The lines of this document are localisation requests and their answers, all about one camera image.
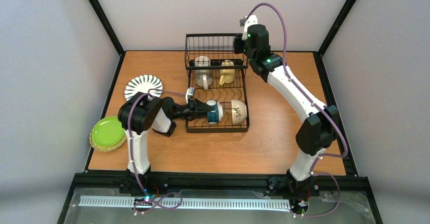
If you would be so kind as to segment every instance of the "plate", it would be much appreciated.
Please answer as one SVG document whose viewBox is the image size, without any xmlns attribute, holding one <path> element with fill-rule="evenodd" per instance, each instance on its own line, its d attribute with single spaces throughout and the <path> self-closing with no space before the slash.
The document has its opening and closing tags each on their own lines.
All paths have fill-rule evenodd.
<svg viewBox="0 0 430 224">
<path fill-rule="evenodd" d="M 127 140 L 125 131 L 117 117 L 107 117 L 100 120 L 91 130 L 90 143 L 93 148 L 109 152 L 120 147 Z"/>
<path fill-rule="evenodd" d="M 128 101 L 137 92 L 147 93 L 149 89 L 163 90 L 163 83 L 161 80 L 152 74 L 144 74 L 130 80 L 124 90 L 124 97 Z M 161 91 L 151 91 L 152 96 L 160 97 Z"/>
</svg>

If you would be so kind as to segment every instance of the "black and white plate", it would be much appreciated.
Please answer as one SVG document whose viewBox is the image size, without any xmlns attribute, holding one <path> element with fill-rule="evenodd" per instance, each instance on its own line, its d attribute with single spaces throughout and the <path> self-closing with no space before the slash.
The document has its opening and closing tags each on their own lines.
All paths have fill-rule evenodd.
<svg viewBox="0 0 430 224">
<path fill-rule="evenodd" d="M 144 74 L 143 76 L 138 76 L 130 80 L 130 82 L 125 87 L 124 97 L 128 101 L 137 92 L 147 93 L 150 89 L 163 90 L 163 83 L 156 76 Z M 161 91 L 153 90 L 151 91 L 151 95 L 160 97 Z"/>
</svg>

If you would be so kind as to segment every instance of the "white mug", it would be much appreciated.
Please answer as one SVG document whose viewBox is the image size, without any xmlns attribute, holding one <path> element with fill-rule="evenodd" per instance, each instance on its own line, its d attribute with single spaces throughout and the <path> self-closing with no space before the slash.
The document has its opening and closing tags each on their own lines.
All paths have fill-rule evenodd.
<svg viewBox="0 0 430 224">
<path fill-rule="evenodd" d="M 231 115 L 233 120 L 233 125 L 240 124 L 246 119 L 246 105 L 239 100 L 231 100 Z"/>
<path fill-rule="evenodd" d="M 209 67 L 210 59 L 206 56 L 199 56 L 194 59 L 194 66 Z M 199 69 L 194 72 L 196 84 L 203 87 L 205 90 L 212 84 L 212 71 L 210 69 Z"/>
</svg>

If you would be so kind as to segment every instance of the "cup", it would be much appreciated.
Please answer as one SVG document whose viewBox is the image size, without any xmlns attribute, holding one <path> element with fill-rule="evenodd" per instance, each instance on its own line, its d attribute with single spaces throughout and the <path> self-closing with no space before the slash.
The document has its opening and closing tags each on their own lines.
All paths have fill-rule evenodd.
<svg viewBox="0 0 430 224">
<path fill-rule="evenodd" d="M 231 100 L 231 115 L 233 125 L 240 124 L 247 117 L 246 105 L 239 100 Z"/>
<path fill-rule="evenodd" d="M 216 100 L 208 100 L 206 104 L 213 108 L 212 111 L 206 113 L 209 124 L 213 125 L 219 123 L 221 119 L 223 119 L 223 106 Z"/>
<path fill-rule="evenodd" d="M 209 67 L 210 59 L 206 56 L 199 56 L 194 59 L 195 67 Z M 212 71 L 210 69 L 199 69 L 194 72 L 196 84 L 205 90 L 212 84 Z"/>
<path fill-rule="evenodd" d="M 231 60 L 224 60 L 224 62 L 221 63 L 221 66 L 234 66 L 234 62 Z M 236 78 L 236 71 L 235 69 L 221 69 L 220 75 L 220 86 L 222 86 L 223 84 L 228 84 L 234 81 Z"/>
</svg>

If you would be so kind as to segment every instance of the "dish rack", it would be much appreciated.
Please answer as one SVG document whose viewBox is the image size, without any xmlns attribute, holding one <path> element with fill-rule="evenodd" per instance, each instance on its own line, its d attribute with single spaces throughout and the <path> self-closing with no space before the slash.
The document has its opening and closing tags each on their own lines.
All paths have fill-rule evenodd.
<svg viewBox="0 0 430 224">
<path fill-rule="evenodd" d="M 248 61 L 244 54 L 234 54 L 233 43 L 236 33 L 207 33 L 187 34 L 185 40 L 185 68 L 188 74 L 188 87 L 196 89 L 194 98 L 207 102 L 217 100 L 223 107 L 223 118 L 214 125 L 208 123 L 207 118 L 186 121 L 187 133 L 226 133 L 247 132 L 249 129 L 249 110 L 246 97 L 245 74 Z M 210 59 L 212 72 L 212 83 L 207 90 L 196 84 L 195 73 L 202 67 L 195 66 L 194 60 L 199 56 Z M 234 65 L 222 66 L 222 62 L 230 60 Z M 220 70 L 234 69 L 235 79 L 233 82 L 220 86 Z M 240 124 L 233 125 L 231 100 L 242 101 L 246 105 L 246 119 Z"/>
</svg>

